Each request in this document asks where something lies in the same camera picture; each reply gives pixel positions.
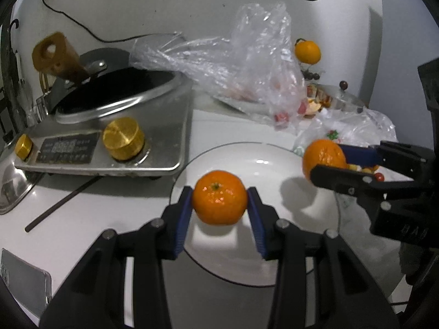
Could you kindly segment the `mandarin orange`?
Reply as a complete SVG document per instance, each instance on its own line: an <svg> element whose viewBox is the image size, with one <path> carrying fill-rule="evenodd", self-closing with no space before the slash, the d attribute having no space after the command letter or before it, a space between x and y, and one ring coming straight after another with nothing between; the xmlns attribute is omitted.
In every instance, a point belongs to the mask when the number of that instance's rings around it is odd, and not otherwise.
<svg viewBox="0 0 439 329"><path fill-rule="evenodd" d="M366 166L363 167L362 170L363 172L368 172L368 173L375 173L378 170L379 166Z"/></svg>
<svg viewBox="0 0 439 329"><path fill-rule="evenodd" d="M308 145L302 157L302 171L310 180L311 171L318 165L347 169L348 164L342 148L332 140L315 140Z"/></svg>
<svg viewBox="0 0 439 329"><path fill-rule="evenodd" d="M215 170L203 175L192 194L192 207L201 222L212 226L236 224L247 209L248 195L236 175Z"/></svg>

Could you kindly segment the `large orange with leaf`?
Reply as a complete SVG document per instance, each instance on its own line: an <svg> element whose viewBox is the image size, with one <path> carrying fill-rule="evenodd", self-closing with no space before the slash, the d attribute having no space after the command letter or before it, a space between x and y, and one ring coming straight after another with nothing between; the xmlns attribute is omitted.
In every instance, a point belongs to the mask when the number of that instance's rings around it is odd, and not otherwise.
<svg viewBox="0 0 439 329"><path fill-rule="evenodd" d="M297 39L294 53L299 62L308 65L317 64L322 57L319 46L311 40Z"/></svg>

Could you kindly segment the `grey refrigerator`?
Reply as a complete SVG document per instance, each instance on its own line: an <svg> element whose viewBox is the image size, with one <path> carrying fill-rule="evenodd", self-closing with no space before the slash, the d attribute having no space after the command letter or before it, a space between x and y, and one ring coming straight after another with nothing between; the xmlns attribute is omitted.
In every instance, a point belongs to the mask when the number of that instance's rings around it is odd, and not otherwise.
<svg viewBox="0 0 439 329"><path fill-rule="evenodd" d="M438 26L422 0L382 0L382 48L369 106L388 116L402 143L432 148L417 67L438 57Z"/></svg>

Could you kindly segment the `clear crumpled plastic bag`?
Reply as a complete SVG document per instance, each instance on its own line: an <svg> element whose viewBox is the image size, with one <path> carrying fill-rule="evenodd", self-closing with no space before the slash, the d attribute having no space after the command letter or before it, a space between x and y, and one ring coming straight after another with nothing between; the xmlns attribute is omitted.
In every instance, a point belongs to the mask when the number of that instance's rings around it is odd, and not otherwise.
<svg viewBox="0 0 439 329"><path fill-rule="evenodd" d="M183 73L199 90L277 129L294 130L308 107L306 84L292 52L291 16L283 2L245 4L228 38L165 47L136 42L130 65Z"/></svg>

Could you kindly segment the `silver phone on counter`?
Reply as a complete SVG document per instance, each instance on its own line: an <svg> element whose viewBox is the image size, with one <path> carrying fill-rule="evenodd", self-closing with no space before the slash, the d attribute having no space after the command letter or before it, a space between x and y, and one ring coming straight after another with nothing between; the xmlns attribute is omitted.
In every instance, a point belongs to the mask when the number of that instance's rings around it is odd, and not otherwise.
<svg viewBox="0 0 439 329"><path fill-rule="evenodd" d="M3 248L1 277L13 297L40 318L52 298L50 273Z"/></svg>

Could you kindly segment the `steel induction cooker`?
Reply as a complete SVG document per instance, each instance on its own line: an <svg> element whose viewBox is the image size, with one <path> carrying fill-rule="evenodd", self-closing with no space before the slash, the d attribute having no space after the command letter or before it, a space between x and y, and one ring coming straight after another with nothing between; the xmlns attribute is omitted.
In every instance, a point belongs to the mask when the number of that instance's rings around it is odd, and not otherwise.
<svg viewBox="0 0 439 329"><path fill-rule="evenodd" d="M63 175L159 177L186 160L192 82L182 73L124 68L73 88L27 131L15 166Z"/></svg>

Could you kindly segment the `clear box of dark fruit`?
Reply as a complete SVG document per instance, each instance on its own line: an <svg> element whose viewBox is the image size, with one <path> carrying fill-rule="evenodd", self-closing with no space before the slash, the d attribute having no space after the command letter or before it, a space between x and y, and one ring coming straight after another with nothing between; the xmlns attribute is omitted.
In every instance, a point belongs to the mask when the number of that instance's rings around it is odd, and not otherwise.
<svg viewBox="0 0 439 329"><path fill-rule="evenodd" d="M324 75L324 71L316 66L301 64L303 78L307 81L318 81Z"/></svg>

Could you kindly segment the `black umbrella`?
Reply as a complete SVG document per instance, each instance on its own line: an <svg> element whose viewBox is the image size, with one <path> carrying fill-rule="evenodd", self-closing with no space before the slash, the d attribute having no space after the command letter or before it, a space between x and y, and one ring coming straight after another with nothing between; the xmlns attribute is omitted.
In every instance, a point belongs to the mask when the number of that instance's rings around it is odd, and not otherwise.
<svg viewBox="0 0 439 329"><path fill-rule="evenodd" d="M19 20L14 19L9 25L1 26L1 76L7 110L16 134L26 128L26 115L18 101L19 75L15 53L11 44L11 32L19 27Z"/></svg>

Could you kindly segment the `printed flat plastic bag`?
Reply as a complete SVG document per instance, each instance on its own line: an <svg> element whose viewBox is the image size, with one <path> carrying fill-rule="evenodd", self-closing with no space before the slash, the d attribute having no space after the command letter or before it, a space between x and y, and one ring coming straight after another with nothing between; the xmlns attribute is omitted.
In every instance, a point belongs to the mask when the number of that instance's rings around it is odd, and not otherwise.
<svg viewBox="0 0 439 329"><path fill-rule="evenodd" d="M361 112L345 112L325 109L319 113L296 139L293 152L303 153L315 140L332 140L351 146L368 147L382 140L396 142L396 128L384 114L364 109Z"/></svg>

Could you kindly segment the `red cherry tomato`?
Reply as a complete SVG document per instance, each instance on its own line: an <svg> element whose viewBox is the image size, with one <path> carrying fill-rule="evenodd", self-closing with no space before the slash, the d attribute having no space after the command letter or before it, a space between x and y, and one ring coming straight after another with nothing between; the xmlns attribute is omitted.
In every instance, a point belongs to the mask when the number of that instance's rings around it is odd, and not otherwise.
<svg viewBox="0 0 439 329"><path fill-rule="evenodd" d="M385 180L385 176L380 172L375 173L374 177L378 182L383 182Z"/></svg>

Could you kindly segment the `yellow longan fruit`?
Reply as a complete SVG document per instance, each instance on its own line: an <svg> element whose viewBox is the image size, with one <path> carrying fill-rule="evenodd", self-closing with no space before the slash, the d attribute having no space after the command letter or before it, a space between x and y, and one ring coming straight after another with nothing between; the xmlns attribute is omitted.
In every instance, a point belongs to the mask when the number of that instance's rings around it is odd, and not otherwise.
<svg viewBox="0 0 439 329"><path fill-rule="evenodd" d="M351 171L355 171L355 172L360 172L361 171L361 167L355 164L348 164L347 168Z"/></svg>

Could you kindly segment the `white plate black rim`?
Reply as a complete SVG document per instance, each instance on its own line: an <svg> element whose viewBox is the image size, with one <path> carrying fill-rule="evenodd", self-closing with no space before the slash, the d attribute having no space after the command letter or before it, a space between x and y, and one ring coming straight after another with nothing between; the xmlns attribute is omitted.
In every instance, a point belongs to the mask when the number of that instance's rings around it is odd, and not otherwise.
<svg viewBox="0 0 439 329"><path fill-rule="evenodd" d="M208 225L190 217L185 252L211 275L247 287L275 283L276 222L322 234L339 229L340 215L333 192L311 184L302 172L302 159L279 146L229 143L203 152L179 173L170 203L183 189L195 187L202 176L225 171L239 177L249 191L249 210L230 226Z"/></svg>

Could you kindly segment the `steel pot lid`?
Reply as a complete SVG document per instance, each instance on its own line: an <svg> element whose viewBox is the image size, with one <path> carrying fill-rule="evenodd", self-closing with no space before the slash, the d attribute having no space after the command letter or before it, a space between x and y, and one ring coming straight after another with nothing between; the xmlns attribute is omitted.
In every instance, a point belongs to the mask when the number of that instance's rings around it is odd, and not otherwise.
<svg viewBox="0 0 439 329"><path fill-rule="evenodd" d="M11 159L1 162L0 214L4 215L16 207L37 185L43 174L17 169Z"/></svg>

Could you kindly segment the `orange peel pieces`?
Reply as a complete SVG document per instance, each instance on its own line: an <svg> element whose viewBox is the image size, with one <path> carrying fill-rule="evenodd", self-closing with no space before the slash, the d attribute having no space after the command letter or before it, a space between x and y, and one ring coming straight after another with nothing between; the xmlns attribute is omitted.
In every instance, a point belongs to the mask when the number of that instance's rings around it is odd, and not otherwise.
<svg viewBox="0 0 439 329"><path fill-rule="evenodd" d="M325 91L324 87L317 84L309 84L306 87L308 106L305 115L311 117L322 109L329 109L332 97Z"/></svg>

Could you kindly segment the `black chopstick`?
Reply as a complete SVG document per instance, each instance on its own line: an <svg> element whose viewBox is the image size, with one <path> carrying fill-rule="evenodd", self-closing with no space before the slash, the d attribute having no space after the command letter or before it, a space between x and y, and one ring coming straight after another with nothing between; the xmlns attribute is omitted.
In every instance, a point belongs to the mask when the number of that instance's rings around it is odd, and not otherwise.
<svg viewBox="0 0 439 329"><path fill-rule="evenodd" d="M90 186L94 185L101 179L100 176L93 177L92 179L88 180L81 186L79 186L76 190L70 192L66 197L62 198L58 202L56 202L53 206L51 206L49 209L45 210L42 214L40 214L38 217L33 219L25 228L24 231L26 233L29 233L32 231L35 227L37 227L40 223L42 223L46 218L48 218L50 215L52 215L55 211L57 211L59 208L61 208L63 205L68 203L70 200L75 198L77 195L88 189Z"/></svg>

